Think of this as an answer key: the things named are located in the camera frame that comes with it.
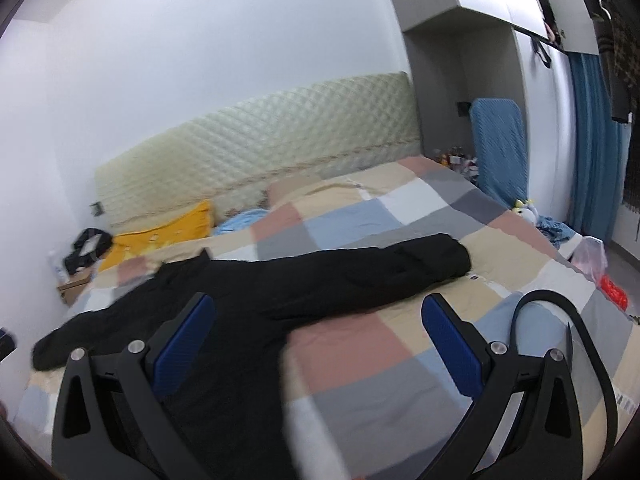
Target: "yellow pillow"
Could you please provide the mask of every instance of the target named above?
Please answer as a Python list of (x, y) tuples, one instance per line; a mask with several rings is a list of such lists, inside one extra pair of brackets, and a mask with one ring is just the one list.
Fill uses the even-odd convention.
[(178, 242), (207, 238), (210, 232), (209, 200), (203, 200), (191, 211), (164, 225), (114, 236), (100, 271)]

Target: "patchwork quilt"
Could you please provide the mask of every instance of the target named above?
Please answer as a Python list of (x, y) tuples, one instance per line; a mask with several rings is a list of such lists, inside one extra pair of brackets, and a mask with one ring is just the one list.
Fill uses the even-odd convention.
[[(531, 225), (451, 170), (421, 156), (295, 190), (242, 231), (193, 240), (127, 260), (98, 274), (68, 316), (108, 307), (149, 279), (162, 262), (195, 256), (269, 260), (318, 250), (385, 247), (448, 233), (469, 250), (463, 278), (357, 316), (328, 319), (290, 335), (282, 357), (286, 433), (305, 480), (415, 480), (462, 420), (462, 397), (420, 320), (422, 299), (440, 292), (485, 339), (508, 340), (523, 294), (556, 290), (577, 307), (609, 372), (618, 436), (640, 400), (640, 327), (568, 263)], [(518, 319), (521, 353), (566, 349), (565, 314), (533, 303)], [(577, 332), (572, 377), (584, 443), (584, 477), (606, 435), (604, 403)], [(33, 372), (14, 423), (50, 460), (63, 370)], [(519, 398), (513, 396), (511, 420)], [(498, 455), (510, 424), (498, 428), (481, 465)]]

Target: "blue cloth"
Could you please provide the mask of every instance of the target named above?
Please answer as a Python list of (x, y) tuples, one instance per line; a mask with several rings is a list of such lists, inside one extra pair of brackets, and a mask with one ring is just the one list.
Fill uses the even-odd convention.
[(536, 227), (556, 249), (559, 249), (562, 243), (571, 240), (575, 235), (575, 231), (568, 225), (554, 220), (551, 216), (538, 218)]
[(478, 156), (478, 187), (508, 209), (527, 196), (527, 139), (511, 99), (476, 99), (469, 111)]
[(249, 211), (244, 211), (222, 222), (222, 224), (215, 228), (213, 234), (223, 235), (224, 233), (240, 231), (256, 223), (259, 219), (264, 218), (268, 213), (269, 211), (267, 209), (249, 209)]
[(624, 127), (611, 119), (600, 57), (569, 52), (576, 115), (575, 179), (568, 224), (611, 240), (622, 202)]

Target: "white plush toy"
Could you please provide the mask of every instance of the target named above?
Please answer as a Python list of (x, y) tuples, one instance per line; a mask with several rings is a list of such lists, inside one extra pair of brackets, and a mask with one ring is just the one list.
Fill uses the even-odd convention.
[(531, 225), (536, 226), (538, 224), (538, 211), (533, 207), (533, 202), (527, 200), (527, 203), (523, 203), (522, 200), (516, 200), (516, 207), (512, 209), (516, 215), (520, 215)]

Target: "wardrobe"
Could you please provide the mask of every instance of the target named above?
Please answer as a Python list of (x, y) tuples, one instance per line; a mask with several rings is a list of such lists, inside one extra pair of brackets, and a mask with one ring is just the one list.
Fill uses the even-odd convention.
[(564, 221), (575, 165), (574, 91), (565, 53), (598, 53), (583, 0), (544, 0), (562, 50), (550, 44), (541, 0), (392, 1), (412, 69), (424, 154), (453, 146), (473, 153), (465, 104), (479, 97), (513, 99), (527, 135), (529, 198), (540, 214)]

